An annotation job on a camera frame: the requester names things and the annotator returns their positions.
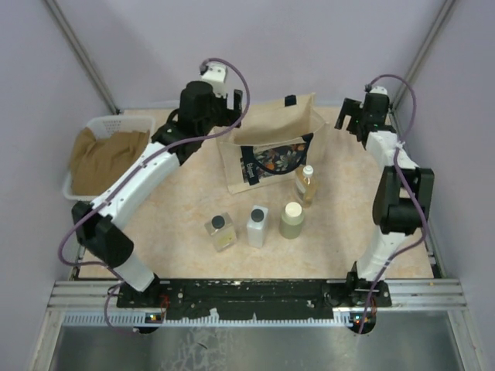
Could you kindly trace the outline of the white square bottle black cap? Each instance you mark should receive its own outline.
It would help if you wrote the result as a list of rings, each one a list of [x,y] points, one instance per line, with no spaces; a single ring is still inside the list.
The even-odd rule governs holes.
[[[248,244],[252,247],[262,248],[268,230],[268,209],[254,205],[246,228]]]

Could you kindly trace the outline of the cream canvas tote bag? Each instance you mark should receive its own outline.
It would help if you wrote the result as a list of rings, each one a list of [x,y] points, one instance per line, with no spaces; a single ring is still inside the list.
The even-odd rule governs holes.
[[[239,128],[216,139],[230,193],[291,180],[297,168],[323,160],[329,124],[315,98],[288,95],[252,105]]]

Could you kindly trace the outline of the clear square bottle black cap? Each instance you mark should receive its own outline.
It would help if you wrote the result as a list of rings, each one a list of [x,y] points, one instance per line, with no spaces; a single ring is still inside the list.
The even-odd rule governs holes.
[[[237,242],[234,222],[228,213],[213,216],[204,226],[217,252],[226,250]]]

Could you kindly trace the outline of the amber liquid clear bottle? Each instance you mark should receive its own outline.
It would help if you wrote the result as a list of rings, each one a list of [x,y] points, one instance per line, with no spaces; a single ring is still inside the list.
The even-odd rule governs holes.
[[[311,165],[300,166],[295,170],[295,196],[303,208],[312,205],[318,182]]]

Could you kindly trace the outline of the white plastic basket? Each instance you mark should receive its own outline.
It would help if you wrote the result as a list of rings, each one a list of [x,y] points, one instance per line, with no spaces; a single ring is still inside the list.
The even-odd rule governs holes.
[[[89,128],[93,131],[96,138],[109,138],[116,132],[131,132],[141,131],[148,132],[149,139],[148,144],[151,143],[151,136],[155,133],[156,120],[152,116],[146,115],[110,115],[103,117],[96,117],[90,120],[84,128]],[[98,196],[107,192],[105,190],[98,196],[77,196],[71,189],[72,177],[70,170],[68,170],[67,176],[63,183],[62,194],[71,201],[84,201],[90,202]]]

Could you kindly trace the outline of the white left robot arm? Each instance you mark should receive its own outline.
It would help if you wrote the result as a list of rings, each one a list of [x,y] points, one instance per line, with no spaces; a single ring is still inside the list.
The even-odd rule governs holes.
[[[161,288],[155,273],[134,252],[133,242],[123,232],[125,225],[168,175],[213,138],[213,128],[227,133],[240,126],[248,104],[247,89],[234,90],[234,105],[229,108],[227,98],[216,95],[211,83],[189,82],[180,94],[179,107],[154,133],[138,160],[103,194],[72,208],[77,242],[97,258],[97,264],[134,289],[133,296],[142,305],[155,305]]]

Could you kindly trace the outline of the brown cloth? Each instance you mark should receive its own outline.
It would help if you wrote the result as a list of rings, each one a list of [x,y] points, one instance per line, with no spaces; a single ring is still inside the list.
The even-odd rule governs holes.
[[[83,129],[75,139],[69,161],[73,193],[103,193],[135,163],[148,142],[147,131],[119,131],[98,139],[91,129]]]

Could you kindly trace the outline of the aluminium frame rail right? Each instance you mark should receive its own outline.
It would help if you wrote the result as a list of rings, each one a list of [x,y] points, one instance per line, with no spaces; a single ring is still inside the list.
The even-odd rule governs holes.
[[[404,70],[404,78],[412,86],[422,71],[433,46],[452,18],[459,1],[404,1],[400,15],[404,16],[406,46],[401,49],[405,56],[401,57],[400,67]]]

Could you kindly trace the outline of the aluminium frame rail left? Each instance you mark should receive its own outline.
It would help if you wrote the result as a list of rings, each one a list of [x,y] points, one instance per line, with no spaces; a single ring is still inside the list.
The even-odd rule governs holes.
[[[82,70],[85,72],[99,98],[102,99],[105,106],[112,114],[120,114],[121,109],[115,103],[110,88],[105,83],[101,73],[97,70],[95,62],[90,58],[89,52],[86,50],[83,43],[78,38],[72,25],[69,23],[63,10],[58,4],[58,1],[42,0],[42,3],[55,22],[57,28],[60,30],[63,38],[67,41],[67,44],[69,45],[73,55],[75,56]]]

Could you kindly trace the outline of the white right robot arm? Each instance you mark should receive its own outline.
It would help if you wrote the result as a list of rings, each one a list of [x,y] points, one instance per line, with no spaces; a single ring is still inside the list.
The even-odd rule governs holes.
[[[335,128],[345,117],[347,130],[376,161],[381,178],[372,206],[376,226],[370,244],[346,276],[346,299],[361,306],[384,296],[380,282],[400,246],[428,224],[434,172],[421,168],[403,149],[396,130],[386,123],[390,99],[383,87],[372,87],[362,102],[347,98]]]

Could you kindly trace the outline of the aluminium front frame rails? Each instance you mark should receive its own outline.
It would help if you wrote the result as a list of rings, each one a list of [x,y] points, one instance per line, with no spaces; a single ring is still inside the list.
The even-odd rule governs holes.
[[[467,307],[457,279],[386,280],[393,311],[461,310]],[[56,281],[48,305],[53,310],[102,308],[116,280]]]

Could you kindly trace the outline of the olive green bottle cream cap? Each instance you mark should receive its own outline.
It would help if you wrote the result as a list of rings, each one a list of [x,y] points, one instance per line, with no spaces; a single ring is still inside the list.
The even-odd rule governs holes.
[[[299,203],[287,203],[281,213],[279,233],[285,239],[297,238],[302,232],[304,219],[304,210]]]

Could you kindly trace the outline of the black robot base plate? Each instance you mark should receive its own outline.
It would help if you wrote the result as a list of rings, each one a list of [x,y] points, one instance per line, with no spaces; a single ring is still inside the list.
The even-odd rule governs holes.
[[[349,273],[328,279],[171,279],[156,278],[143,292],[124,284],[118,308],[156,308],[152,324],[197,320],[215,311],[221,320],[330,320],[340,307],[366,307],[367,317],[392,305],[388,285],[372,284]]]

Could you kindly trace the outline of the aluminium frame rail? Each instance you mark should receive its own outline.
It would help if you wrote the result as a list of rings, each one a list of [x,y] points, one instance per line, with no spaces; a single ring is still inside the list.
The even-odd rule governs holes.
[[[105,106],[112,114],[120,114],[121,109],[115,103],[110,88],[105,83],[101,73],[97,70],[95,62],[90,58],[89,52],[86,50],[83,43],[78,38],[72,25],[69,23],[63,10],[58,4],[58,1],[42,0],[42,3],[55,22],[57,28],[60,30],[63,38],[67,41],[67,44],[69,45],[73,55],[75,56],[82,70],[85,72],[99,98],[102,99]]]
[[[400,15],[404,16],[406,46],[401,49],[405,56],[401,57],[400,67],[404,70],[404,78],[412,86],[422,71],[433,46],[452,18],[459,1],[404,1]]]

